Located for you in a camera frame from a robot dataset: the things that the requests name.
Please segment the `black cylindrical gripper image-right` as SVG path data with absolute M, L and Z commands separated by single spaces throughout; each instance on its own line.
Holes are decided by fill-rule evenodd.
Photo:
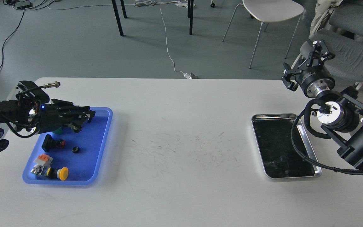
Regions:
M 335 80 L 324 67 L 324 63 L 334 59 L 336 55 L 329 51 L 324 40 L 307 40 L 301 46 L 301 55 L 303 62 L 300 68 L 306 68 L 302 72 L 299 68 L 291 69 L 288 63 L 283 63 L 284 75 L 281 80 L 286 88 L 296 91 L 300 86 L 308 98 L 316 98 L 322 92 L 333 89 Z M 297 83 L 291 81 L 292 77 L 295 77 Z

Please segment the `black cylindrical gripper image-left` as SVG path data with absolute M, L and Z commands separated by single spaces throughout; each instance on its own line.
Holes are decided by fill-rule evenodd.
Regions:
M 36 125 L 30 132 L 38 134 L 52 132 L 60 127 L 68 127 L 73 132 L 82 131 L 85 122 L 90 123 L 95 117 L 95 111 L 90 106 L 74 105 L 59 99 L 51 99 L 51 104 L 43 104 L 36 111 L 30 110 L 30 125 Z

